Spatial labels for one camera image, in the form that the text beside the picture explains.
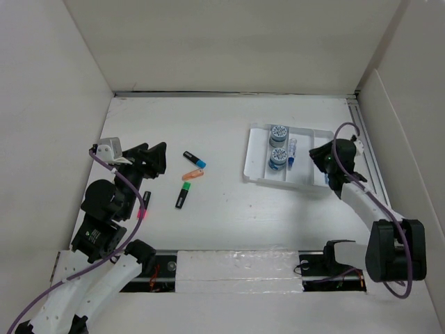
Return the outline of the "blue spray pen bottle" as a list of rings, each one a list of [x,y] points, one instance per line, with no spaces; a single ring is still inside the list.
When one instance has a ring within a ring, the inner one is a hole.
[[[287,157],[287,164],[288,168],[292,168],[293,163],[296,158],[296,146],[297,146],[297,140],[295,138],[290,138],[288,142],[288,157]]]

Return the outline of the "small blue cleaning gel jar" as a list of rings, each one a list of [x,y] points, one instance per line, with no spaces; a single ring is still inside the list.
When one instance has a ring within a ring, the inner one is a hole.
[[[288,154],[284,148],[273,148],[270,152],[268,165],[272,170],[279,171],[286,167],[287,159]]]

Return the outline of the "black highlighter with barcode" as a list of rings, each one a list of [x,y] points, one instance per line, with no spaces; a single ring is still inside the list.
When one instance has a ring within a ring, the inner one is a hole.
[[[182,188],[179,192],[177,201],[175,203],[175,208],[176,209],[181,209],[185,203],[186,197],[188,195],[188,192],[190,190],[191,187],[191,183],[190,182],[184,182],[182,185]]]

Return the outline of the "large blue cleaning gel jar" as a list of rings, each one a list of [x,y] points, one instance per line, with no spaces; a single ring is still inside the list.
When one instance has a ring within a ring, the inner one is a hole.
[[[272,125],[270,128],[269,144],[274,148],[284,147],[288,134],[288,129],[285,126]]]

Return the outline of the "black highlighter blue cap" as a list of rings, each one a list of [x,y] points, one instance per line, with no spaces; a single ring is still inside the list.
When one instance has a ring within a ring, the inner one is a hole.
[[[202,161],[200,158],[196,157],[194,154],[190,153],[189,151],[184,151],[183,156],[189,160],[192,164],[196,165],[198,168],[205,168],[206,163]]]

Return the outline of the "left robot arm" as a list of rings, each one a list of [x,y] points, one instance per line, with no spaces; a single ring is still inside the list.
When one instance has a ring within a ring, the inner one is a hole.
[[[135,238],[147,211],[139,189],[144,179],[165,173],[166,150],[164,142],[122,150],[117,137],[90,148],[114,179],[87,187],[83,222],[63,258],[60,281],[25,307],[9,333],[88,333],[127,283],[153,272],[156,250]]]

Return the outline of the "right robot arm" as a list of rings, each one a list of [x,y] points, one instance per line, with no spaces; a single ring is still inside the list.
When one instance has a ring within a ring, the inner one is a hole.
[[[420,281],[426,278],[426,237],[423,224],[407,219],[381,203],[355,171],[359,141],[336,139],[309,151],[328,186],[369,228],[364,266],[377,282]]]

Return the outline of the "black highlighter pink cap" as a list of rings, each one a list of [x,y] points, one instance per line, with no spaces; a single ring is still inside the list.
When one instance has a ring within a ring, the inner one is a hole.
[[[146,191],[143,194],[143,208],[140,208],[138,211],[138,218],[142,218],[144,219],[146,217],[147,214],[147,208],[150,202],[150,198],[151,198],[152,192],[151,191]]]

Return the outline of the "white plastic organizer tray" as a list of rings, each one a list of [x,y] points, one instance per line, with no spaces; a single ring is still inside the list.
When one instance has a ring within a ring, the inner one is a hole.
[[[324,173],[314,165],[309,156],[312,148],[322,146],[333,139],[330,131],[285,126],[288,138],[284,149],[288,154],[288,142],[295,138],[296,158],[292,168],[288,164],[282,170],[272,170],[269,165],[270,152],[274,148],[269,144],[270,128],[276,124],[250,127],[243,176],[246,181],[269,186],[286,187],[326,194],[330,188],[325,184]]]

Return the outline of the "white foam block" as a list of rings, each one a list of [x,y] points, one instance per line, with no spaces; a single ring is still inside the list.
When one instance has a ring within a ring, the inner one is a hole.
[[[183,294],[298,294],[295,251],[181,250],[175,291]]]

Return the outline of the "aluminium rail right side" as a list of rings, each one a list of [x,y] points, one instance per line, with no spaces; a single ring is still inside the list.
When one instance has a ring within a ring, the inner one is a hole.
[[[382,204],[391,209],[389,196],[387,194],[382,174],[380,172],[378,162],[373,151],[371,139],[366,130],[364,119],[359,107],[359,102],[354,96],[348,97],[346,99],[346,102],[350,111],[351,120],[359,129],[359,140],[364,145],[364,152],[361,156],[356,158],[355,170],[361,173],[368,180],[366,187],[374,192],[375,197]]]

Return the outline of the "aluminium rail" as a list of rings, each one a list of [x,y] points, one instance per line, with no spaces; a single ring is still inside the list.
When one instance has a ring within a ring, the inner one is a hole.
[[[361,173],[368,180],[366,187],[374,192],[375,197],[382,204],[391,209],[389,196],[387,194],[382,174],[380,172],[378,162],[373,151],[371,139],[366,130],[364,119],[359,107],[359,102],[354,96],[348,97],[346,99],[346,102],[350,111],[351,120],[359,129],[359,140],[364,145],[364,152],[361,156],[356,158],[355,170]]]
[[[222,91],[115,91],[114,97],[326,97],[356,99],[356,94],[297,94],[297,93],[254,93]]]

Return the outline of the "aluminium rail at back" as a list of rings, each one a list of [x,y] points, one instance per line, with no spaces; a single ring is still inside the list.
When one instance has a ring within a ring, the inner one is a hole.
[[[326,97],[356,99],[356,94],[297,94],[297,93],[254,93],[222,91],[115,91],[114,97]]]

